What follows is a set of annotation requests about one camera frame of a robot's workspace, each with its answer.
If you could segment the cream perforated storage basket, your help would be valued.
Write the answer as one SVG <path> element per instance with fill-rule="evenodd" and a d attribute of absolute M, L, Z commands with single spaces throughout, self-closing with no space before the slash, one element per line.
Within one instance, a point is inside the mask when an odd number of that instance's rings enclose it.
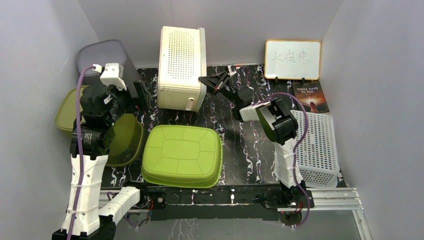
<path fill-rule="evenodd" d="M 157 79 L 157 105 L 161 109 L 198 112 L 207 87 L 205 29 L 163 26 Z"/>

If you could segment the olive green slatted bin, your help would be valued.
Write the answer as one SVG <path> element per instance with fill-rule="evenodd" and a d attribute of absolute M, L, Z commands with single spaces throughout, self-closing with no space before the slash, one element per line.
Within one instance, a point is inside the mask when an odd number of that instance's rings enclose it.
<path fill-rule="evenodd" d="M 76 119 L 76 89 L 64 98 L 55 118 L 56 127 L 69 139 L 72 137 Z M 124 114 L 113 126 L 115 137 L 110 143 L 107 167 L 125 167 L 139 155 L 144 128 L 133 114 Z"/>

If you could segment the lime green plastic basin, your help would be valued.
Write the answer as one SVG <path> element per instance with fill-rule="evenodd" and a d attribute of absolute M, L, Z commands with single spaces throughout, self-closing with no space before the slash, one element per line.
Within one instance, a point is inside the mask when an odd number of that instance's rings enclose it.
<path fill-rule="evenodd" d="M 189 125 L 157 125 L 145 143 L 141 174 L 151 184 L 208 189 L 223 168 L 223 141 L 213 129 Z"/>

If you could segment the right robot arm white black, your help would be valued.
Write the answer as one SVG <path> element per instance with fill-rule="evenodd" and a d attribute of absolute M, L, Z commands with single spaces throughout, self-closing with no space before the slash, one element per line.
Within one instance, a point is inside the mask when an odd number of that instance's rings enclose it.
<path fill-rule="evenodd" d="M 274 175 L 280 183 L 281 191 L 264 194 L 264 204 L 268 208 L 301 207 L 306 184 L 296 158 L 298 121 L 285 101 L 276 99 L 275 94 L 254 103 L 252 89 L 231 87 L 229 81 L 233 75 L 233 72 L 226 70 L 216 75 L 200 76 L 198 80 L 206 86 L 208 94 L 222 94 L 233 103 L 231 112 L 235 120 L 260 122 L 266 137 L 273 143 Z"/>

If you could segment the pale green colander basket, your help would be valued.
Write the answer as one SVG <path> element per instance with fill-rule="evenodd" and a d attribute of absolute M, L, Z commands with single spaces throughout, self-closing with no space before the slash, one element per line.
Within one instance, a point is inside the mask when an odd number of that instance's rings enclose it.
<path fill-rule="evenodd" d="M 320 113 L 306 115 L 307 133 L 296 149 L 300 174 L 310 188 L 336 188 L 340 166 L 333 118 Z"/>

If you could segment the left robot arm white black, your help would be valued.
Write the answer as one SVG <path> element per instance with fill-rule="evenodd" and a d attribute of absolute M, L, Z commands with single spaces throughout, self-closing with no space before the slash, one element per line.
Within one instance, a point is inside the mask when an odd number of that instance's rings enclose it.
<path fill-rule="evenodd" d="M 54 240 L 112 240 L 131 208 L 144 208 L 149 194 L 142 183 L 127 182 L 103 207 L 99 206 L 103 172 L 115 137 L 114 125 L 126 114 L 150 107 L 150 94 L 134 82 L 136 97 L 116 83 L 78 86 L 70 142 L 72 177 L 65 219 Z"/>

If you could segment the grey slatted bin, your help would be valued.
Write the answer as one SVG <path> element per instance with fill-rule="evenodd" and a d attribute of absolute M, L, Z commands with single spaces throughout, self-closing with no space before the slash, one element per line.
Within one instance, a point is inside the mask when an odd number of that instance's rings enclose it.
<path fill-rule="evenodd" d="M 77 67 L 81 73 L 93 64 L 105 66 L 119 63 L 123 66 L 123 80 L 132 98 L 137 97 L 134 81 L 142 81 L 123 43 L 117 39 L 104 40 L 83 47 L 77 54 Z"/>

